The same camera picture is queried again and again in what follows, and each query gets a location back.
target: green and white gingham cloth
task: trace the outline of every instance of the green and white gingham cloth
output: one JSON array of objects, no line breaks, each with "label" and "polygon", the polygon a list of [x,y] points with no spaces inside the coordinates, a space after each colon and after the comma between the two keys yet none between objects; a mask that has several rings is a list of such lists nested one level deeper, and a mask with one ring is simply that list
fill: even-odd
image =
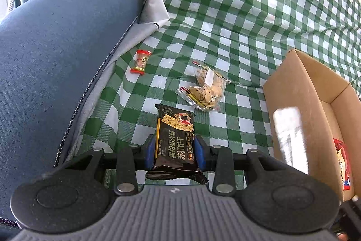
[{"label": "green and white gingham cloth", "polygon": [[[170,20],[122,55],[82,131],[78,154],[92,147],[117,151],[143,144],[156,126],[154,104],[194,110],[174,92],[196,84],[192,60],[223,71],[238,84],[227,86],[221,111],[196,110],[194,129],[210,145],[244,153],[273,154],[262,86],[287,50],[295,47],[327,65],[361,92],[361,27],[358,0],[164,0]],[[129,72],[137,49],[150,50],[146,74]],[[107,174],[111,184],[113,172]],[[211,184],[214,174],[206,173]],[[149,181],[145,172],[137,179]],[[189,179],[166,184],[193,184]],[[244,187],[236,172],[237,188]]]}]

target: open cardboard box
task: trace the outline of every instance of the open cardboard box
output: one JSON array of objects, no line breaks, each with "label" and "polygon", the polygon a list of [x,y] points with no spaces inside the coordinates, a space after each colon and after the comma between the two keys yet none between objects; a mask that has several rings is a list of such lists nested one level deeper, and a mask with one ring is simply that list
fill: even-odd
[{"label": "open cardboard box", "polygon": [[[309,174],[329,185],[342,201],[361,195],[361,102],[353,87],[306,53],[292,49],[264,87],[274,155],[281,159],[273,113],[298,107]],[[351,168],[351,188],[342,190],[333,138],[344,142]]]}]

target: red candy wrapper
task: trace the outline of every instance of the red candy wrapper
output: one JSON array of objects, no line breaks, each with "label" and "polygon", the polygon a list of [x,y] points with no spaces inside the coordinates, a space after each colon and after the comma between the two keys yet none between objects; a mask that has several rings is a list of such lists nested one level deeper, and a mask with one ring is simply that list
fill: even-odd
[{"label": "red candy wrapper", "polygon": [[144,75],[144,69],[146,68],[147,61],[151,54],[152,53],[150,51],[138,49],[137,60],[135,61],[134,67],[130,69],[130,72],[134,74]]},{"label": "red candy wrapper", "polygon": [[343,143],[343,141],[341,140],[338,140],[338,139],[333,139],[333,141],[335,142],[335,147],[336,147],[336,150],[337,150],[337,154],[341,153],[342,155],[342,158],[345,162],[345,167],[344,167],[344,170],[345,170],[345,176],[344,178],[342,177],[342,180],[343,180],[343,190],[346,191],[346,190],[350,190],[350,168],[349,168],[349,165],[348,165],[348,156],[347,156],[347,153],[346,153],[346,149],[345,149],[345,144]]}]

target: black snack package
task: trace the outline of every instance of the black snack package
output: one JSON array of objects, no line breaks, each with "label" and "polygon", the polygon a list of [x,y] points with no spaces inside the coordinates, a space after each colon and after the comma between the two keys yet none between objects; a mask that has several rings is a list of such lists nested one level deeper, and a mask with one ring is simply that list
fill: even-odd
[{"label": "black snack package", "polygon": [[155,106],[158,109],[155,164],[146,178],[189,178],[205,184],[207,179],[194,156],[194,113],[163,104]]}]

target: blue cushion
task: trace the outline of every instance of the blue cushion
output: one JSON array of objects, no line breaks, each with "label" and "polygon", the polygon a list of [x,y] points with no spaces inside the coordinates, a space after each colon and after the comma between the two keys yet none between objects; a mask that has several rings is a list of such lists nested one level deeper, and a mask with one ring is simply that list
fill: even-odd
[{"label": "blue cushion", "polygon": [[29,0],[0,24],[0,216],[14,219],[14,189],[52,169],[80,97],[142,7]]}]

